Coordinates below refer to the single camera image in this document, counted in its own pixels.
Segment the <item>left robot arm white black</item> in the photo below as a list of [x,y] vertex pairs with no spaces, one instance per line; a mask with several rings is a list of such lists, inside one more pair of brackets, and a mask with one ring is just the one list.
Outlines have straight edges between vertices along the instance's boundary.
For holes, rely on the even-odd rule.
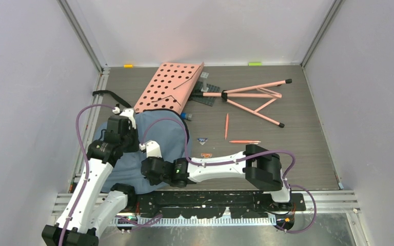
[[55,225],[46,225],[42,238],[46,245],[98,245],[102,233],[120,212],[136,208],[137,195],[131,185],[116,183],[105,200],[96,201],[107,177],[125,152],[139,150],[134,113],[110,116],[103,139],[93,141],[86,153],[80,181]]

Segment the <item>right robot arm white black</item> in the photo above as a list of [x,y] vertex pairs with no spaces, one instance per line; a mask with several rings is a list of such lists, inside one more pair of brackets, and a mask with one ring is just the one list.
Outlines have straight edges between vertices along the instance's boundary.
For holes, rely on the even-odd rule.
[[244,151],[227,156],[184,157],[168,162],[163,159],[156,141],[141,144],[140,150],[146,154],[141,174],[152,186],[163,182],[171,187],[184,188],[210,179],[241,178],[258,190],[269,193],[278,210],[286,210],[293,203],[277,151],[250,144]]

